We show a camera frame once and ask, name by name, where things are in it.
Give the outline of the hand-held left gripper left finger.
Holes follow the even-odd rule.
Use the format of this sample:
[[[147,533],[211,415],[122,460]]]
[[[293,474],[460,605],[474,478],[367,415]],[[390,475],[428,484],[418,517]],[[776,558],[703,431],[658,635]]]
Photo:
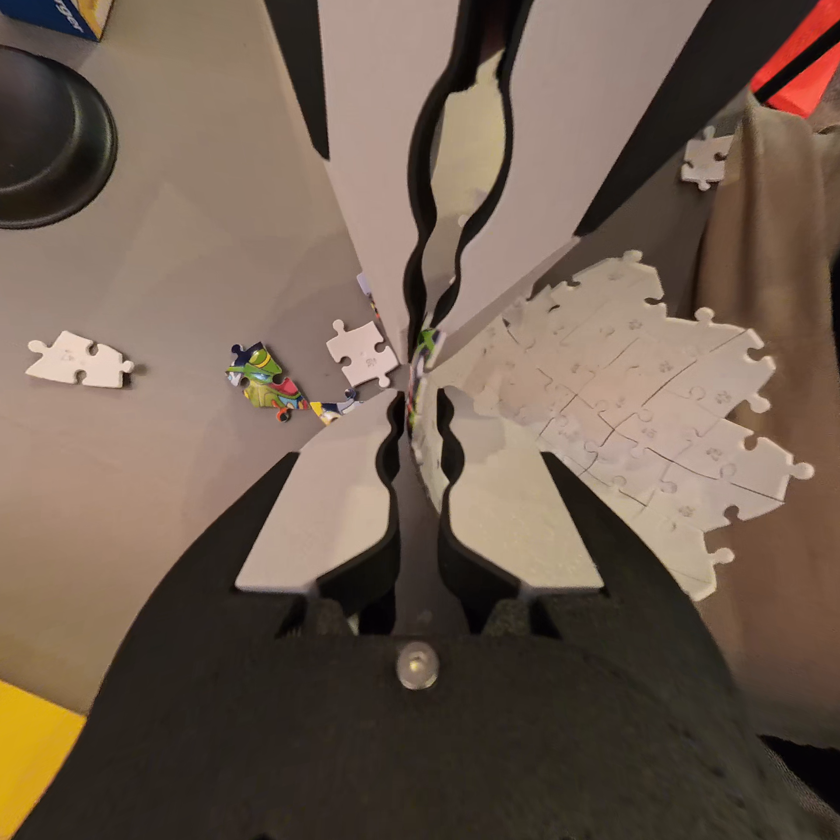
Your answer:
[[[383,391],[305,444],[235,588],[395,618],[401,536],[393,481],[403,429],[404,394]]]

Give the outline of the white single puzzle piece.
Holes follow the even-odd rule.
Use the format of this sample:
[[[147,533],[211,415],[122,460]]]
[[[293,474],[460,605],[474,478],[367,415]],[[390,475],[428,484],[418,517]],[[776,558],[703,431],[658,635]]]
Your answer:
[[[679,178],[683,183],[694,184],[701,192],[720,183],[725,175],[726,160],[734,136],[717,136],[714,126],[706,126],[698,139],[689,140],[680,167]]]
[[[346,329],[342,320],[334,320],[335,335],[326,342],[333,361],[341,363],[342,373],[353,388],[376,382],[385,389],[391,385],[390,373],[400,365],[393,349],[385,341],[374,321],[356,329]]]

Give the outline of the green colourful puzzle piece pair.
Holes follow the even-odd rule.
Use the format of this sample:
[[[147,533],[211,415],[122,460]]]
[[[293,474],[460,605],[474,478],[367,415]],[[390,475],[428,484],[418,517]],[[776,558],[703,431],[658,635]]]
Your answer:
[[[310,408],[301,389],[262,342],[248,347],[237,343],[230,352],[233,360],[225,372],[227,380],[241,390],[252,406],[276,410],[281,423],[290,420],[291,412]]]

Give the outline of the blue puzzle box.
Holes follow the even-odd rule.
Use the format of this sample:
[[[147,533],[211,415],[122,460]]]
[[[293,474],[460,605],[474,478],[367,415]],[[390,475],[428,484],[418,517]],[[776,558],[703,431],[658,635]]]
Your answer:
[[[113,1],[1,1],[4,16],[21,23],[102,41]]]

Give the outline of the yellow flat box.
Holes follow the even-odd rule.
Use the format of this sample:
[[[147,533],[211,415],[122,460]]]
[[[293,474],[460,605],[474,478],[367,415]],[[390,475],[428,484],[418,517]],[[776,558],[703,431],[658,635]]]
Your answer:
[[[86,718],[1,683],[1,838],[13,837],[55,779]]]

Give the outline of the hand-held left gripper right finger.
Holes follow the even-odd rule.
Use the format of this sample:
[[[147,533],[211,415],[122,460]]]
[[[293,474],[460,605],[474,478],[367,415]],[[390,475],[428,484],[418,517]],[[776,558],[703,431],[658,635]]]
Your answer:
[[[530,430],[479,413],[455,387],[436,394],[440,577],[481,632],[499,602],[604,587]]]

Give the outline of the person's dark clothing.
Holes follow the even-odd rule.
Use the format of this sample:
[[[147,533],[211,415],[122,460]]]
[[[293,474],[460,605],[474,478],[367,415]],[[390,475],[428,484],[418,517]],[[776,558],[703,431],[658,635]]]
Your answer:
[[[839,838],[839,751],[762,735],[817,838]]]

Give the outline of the white joined puzzle piece pair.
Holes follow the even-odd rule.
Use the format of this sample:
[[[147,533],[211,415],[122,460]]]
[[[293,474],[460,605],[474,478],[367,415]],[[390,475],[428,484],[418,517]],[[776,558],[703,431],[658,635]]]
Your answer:
[[[118,350],[66,330],[51,345],[32,340],[28,349],[38,359],[27,368],[26,375],[49,382],[120,389],[123,377],[134,371],[134,362]]]

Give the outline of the colourful puzzle ball shell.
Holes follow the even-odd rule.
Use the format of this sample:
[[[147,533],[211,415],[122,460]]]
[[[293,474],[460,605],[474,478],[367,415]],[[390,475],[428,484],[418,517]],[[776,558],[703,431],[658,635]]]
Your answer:
[[[479,413],[530,430],[549,461],[573,475],[638,537],[694,601],[717,588],[705,535],[781,506],[792,478],[814,468],[766,437],[728,420],[741,403],[770,408],[760,389],[771,357],[750,329],[671,318],[655,268],[642,254],[604,259],[571,284],[520,298],[446,362],[426,362],[443,345],[427,330],[413,368],[408,425],[415,461],[436,510],[446,479],[439,466],[436,394],[455,387]]]

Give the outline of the yellow blue puzzle piece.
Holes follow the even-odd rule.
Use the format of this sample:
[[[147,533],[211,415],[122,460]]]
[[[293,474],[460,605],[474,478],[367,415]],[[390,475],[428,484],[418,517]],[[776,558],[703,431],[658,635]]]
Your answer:
[[[321,423],[328,426],[336,419],[352,412],[359,403],[357,390],[348,388],[344,391],[343,400],[340,402],[309,401],[308,405]]]

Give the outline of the black round ball stand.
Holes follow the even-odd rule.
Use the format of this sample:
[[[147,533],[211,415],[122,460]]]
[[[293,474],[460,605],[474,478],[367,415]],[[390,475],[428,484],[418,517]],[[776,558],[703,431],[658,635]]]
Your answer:
[[[117,124],[87,78],[1,48],[1,228],[57,224],[88,206],[118,157]]]

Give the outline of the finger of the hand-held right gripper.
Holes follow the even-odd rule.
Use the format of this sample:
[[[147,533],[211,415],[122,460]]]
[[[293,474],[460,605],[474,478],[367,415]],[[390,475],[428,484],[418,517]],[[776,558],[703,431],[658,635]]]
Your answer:
[[[577,243],[602,187],[709,3],[527,2],[502,61],[506,144],[431,326],[490,320]]]
[[[400,362],[407,264],[420,240],[410,162],[424,105],[456,49],[458,1],[319,1],[329,158],[355,254]]]

